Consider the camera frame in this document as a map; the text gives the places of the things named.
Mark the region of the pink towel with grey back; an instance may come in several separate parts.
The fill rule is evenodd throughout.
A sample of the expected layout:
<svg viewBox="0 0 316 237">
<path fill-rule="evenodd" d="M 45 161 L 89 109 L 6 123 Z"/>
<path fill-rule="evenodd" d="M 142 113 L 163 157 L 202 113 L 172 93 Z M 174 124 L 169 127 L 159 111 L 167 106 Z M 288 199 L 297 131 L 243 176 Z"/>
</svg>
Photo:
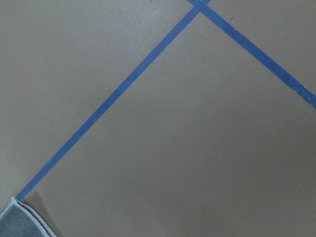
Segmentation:
<svg viewBox="0 0 316 237">
<path fill-rule="evenodd" d="M 30 206 L 12 197 L 0 214 L 2 237 L 56 237 L 55 232 Z"/>
</svg>

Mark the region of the brown paper table cover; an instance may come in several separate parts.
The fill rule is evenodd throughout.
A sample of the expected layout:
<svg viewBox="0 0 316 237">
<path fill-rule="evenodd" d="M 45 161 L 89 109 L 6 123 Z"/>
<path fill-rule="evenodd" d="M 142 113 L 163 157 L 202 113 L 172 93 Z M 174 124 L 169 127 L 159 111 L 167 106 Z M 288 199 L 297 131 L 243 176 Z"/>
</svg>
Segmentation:
<svg viewBox="0 0 316 237">
<path fill-rule="evenodd" d="M 1 1 L 1 209 L 191 9 Z M 199 14 L 25 203 L 59 237 L 313 237 L 316 111 Z"/>
</svg>

